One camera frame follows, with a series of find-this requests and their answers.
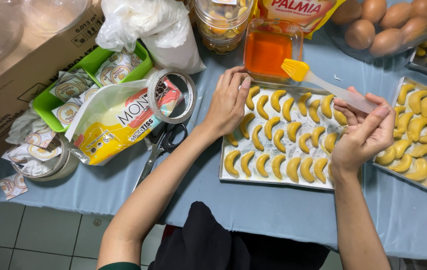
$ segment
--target person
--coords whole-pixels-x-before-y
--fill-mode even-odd
[[[103,234],[97,269],[140,269],[145,237],[193,162],[239,125],[250,84],[251,77],[244,67],[234,67],[220,75],[202,123],[138,185],[115,214]],[[358,93],[354,87],[348,90]],[[365,98],[378,105],[370,114],[342,100],[333,101],[334,109],[342,112],[348,123],[330,156],[338,250],[344,270],[390,269],[357,173],[364,162],[393,143],[396,112],[382,97],[366,94]],[[269,251],[278,247],[282,247],[285,256]],[[206,205],[195,202],[184,227],[175,229],[162,241],[149,269],[319,269],[328,252],[314,243],[228,232],[215,221]]]

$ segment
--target fingernail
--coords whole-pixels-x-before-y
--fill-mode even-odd
[[[389,114],[390,109],[387,106],[379,107],[378,110],[375,112],[378,116],[385,117],[387,114]]]
[[[246,77],[245,80],[242,82],[243,88],[250,88],[250,77]]]

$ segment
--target clear plastic bag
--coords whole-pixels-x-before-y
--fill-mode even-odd
[[[109,0],[102,2],[105,22],[95,39],[104,48],[120,52],[135,49],[142,39],[160,68],[174,67],[188,74],[200,72],[200,59],[189,21],[189,11],[175,0]]]

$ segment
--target packing tape roll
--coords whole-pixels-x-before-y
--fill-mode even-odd
[[[188,89],[188,96],[184,95],[186,109],[185,111],[177,116],[170,118],[163,114],[157,104],[156,96],[157,96],[157,85],[158,83],[167,75],[176,75],[180,77],[186,84]],[[185,73],[184,71],[177,68],[166,68],[157,71],[154,75],[152,75],[149,83],[149,87],[147,89],[147,101],[149,102],[150,109],[153,114],[163,122],[169,124],[178,124],[187,120],[193,113],[193,109],[195,108],[195,104],[197,103],[197,89],[195,88],[195,83],[193,83],[192,78]]]

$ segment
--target egg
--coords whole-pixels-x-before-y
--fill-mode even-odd
[[[378,33],[368,52],[373,56],[384,56],[396,52],[404,41],[400,29],[390,28]]]
[[[427,19],[425,17],[415,17],[408,20],[400,29],[403,34],[403,42],[407,43],[425,33],[427,28]]]
[[[412,12],[410,17],[426,17],[427,18],[427,0],[413,0]]]
[[[332,14],[330,19],[336,25],[347,25],[362,15],[362,6],[357,0],[346,0]]]
[[[374,37],[375,27],[367,20],[354,21],[345,31],[345,43],[357,50],[370,47]]]
[[[387,11],[387,1],[385,0],[365,0],[361,4],[361,19],[378,23]]]
[[[381,29],[401,28],[409,19],[412,5],[409,3],[398,3],[387,9],[382,20],[378,23]]]

